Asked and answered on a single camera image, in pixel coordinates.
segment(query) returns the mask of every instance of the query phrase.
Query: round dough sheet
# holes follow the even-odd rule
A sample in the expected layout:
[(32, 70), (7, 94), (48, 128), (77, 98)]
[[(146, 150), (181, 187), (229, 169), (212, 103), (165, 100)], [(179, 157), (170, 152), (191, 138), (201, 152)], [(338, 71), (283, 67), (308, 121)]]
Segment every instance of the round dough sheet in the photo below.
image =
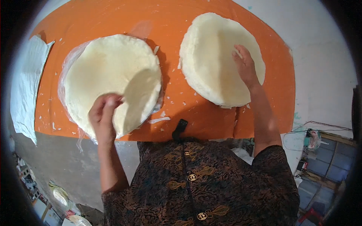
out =
[(201, 14), (192, 21), (180, 47), (180, 63), (188, 84), (224, 108), (240, 107), (251, 101), (232, 59), (235, 44), (250, 51), (259, 82), (263, 84), (265, 63), (259, 45), (236, 21), (215, 13)]
[(88, 112), (96, 98), (115, 92), (124, 103), (113, 117), (117, 138), (138, 128), (151, 114), (161, 89), (159, 60), (147, 43), (127, 35), (90, 42), (64, 80), (64, 102), (73, 121), (95, 139)]

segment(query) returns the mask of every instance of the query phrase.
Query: dark brown floral blouse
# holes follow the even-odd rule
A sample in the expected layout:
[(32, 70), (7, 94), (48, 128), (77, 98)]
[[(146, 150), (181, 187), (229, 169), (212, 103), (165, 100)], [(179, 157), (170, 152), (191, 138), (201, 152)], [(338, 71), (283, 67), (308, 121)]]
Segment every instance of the dark brown floral blouse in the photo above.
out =
[(281, 146), (252, 165), (218, 142), (138, 142), (131, 187), (102, 194), (106, 225), (293, 225), (299, 195)]

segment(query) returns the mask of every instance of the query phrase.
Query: orange table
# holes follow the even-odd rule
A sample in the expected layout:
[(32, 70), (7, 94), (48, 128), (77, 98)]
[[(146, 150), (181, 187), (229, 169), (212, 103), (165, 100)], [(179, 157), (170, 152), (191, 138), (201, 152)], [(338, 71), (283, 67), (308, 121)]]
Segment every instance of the orange table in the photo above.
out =
[(289, 132), (295, 102), (294, 66), (289, 48), (268, 25), (231, 0), (87, 0), (70, 1), (59, 7), (33, 31), (33, 35), (40, 34), (46, 43), (56, 41), (40, 81), (35, 130), (78, 137), (77, 125), (68, 120), (57, 94), (64, 58), (84, 42), (128, 33), (138, 22), (150, 20), (152, 29), (146, 42), (152, 49), (160, 46), (157, 55), (165, 91), (163, 107), (150, 119), (159, 118), (165, 111), (171, 120), (156, 124), (145, 122), (121, 140), (169, 140), (181, 118), (189, 122), (186, 136), (200, 139), (253, 137), (253, 115), (249, 108), (222, 109), (200, 95), (194, 95), (195, 91), (187, 84), (182, 71), (177, 69), (184, 34), (196, 16), (207, 12), (235, 20), (255, 36), (266, 65), (263, 87), (279, 119), (280, 132)]

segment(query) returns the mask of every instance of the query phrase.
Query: plastic wrap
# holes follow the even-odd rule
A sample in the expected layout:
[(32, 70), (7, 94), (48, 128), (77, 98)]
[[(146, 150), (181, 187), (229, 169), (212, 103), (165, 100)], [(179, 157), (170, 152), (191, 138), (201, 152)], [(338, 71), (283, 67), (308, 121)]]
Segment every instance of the plastic wrap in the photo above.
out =
[[(128, 33), (127, 35), (129, 36), (133, 36), (135, 38), (139, 38), (142, 39), (144, 41), (146, 41), (149, 33), (151, 32), (152, 29), (152, 25), (151, 25), (151, 21), (140, 21), (138, 22), (130, 31), (130, 33)], [(71, 66), (73, 65), (73, 63), (79, 58), (79, 56), (84, 52), (85, 48), (87, 47), (87, 45), (94, 41), (88, 41), (85, 42), (75, 48), (73, 48), (68, 55), (66, 56), (63, 65), (62, 65), (62, 72), (60, 73), (60, 77), (59, 77), (59, 82), (58, 82), (58, 98), (60, 100), (60, 102), (62, 103), (63, 107), (66, 110), (66, 115), (68, 117), (68, 119), (75, 123), (74, 120), (72, 119), (72, 117), (69, 115), (68, 113), (68, 109), (67, 106), (65, 104), (65, 87), (64, 87), (64, 82), (66, 79), (66, 76), (68, 74), (68, 71), (70, 70)], [(159, 98), (157, 99), (157, 103), (155, 105), (155, 107), (153, 108), (151, 114), (154, 114), (156, 112), (158, 112), (163, 104), (163, 96), (164, 96), (164, 91), (163, 91), (163, 79), (161, 76), (161, 90), (160, 90), (160, 94), (159, 94)], [(84, 138), (85, 135), (87, 135), (95, 144), (98, 144), (97, 140), (92, 138), (91, 136), (89, 136), (87, 133), (85, 133), (80, 127), (78, 127), (78, 134), (79, 134), (79, 139), (77, 141), (77, 147), (79, 148), (80, 152), (83, 152), (82, 146), (81, 146), (81, 142), (82, 139)]]

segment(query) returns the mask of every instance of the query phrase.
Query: forearm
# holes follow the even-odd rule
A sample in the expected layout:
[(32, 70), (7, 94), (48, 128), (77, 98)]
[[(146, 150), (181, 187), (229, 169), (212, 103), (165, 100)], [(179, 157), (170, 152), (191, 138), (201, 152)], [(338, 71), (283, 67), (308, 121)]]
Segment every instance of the forearm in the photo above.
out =
[(278, 122), (263, 87), (258, 83), (249, 88), (254, 114), (254, 156), (271, 145), (282, 145)]
[(114, 143), (99, 144), (98, 158), (100, 162), (102, 193), (106, 191), (120, 192), (129, 187), (125, 171), (119, 160)]

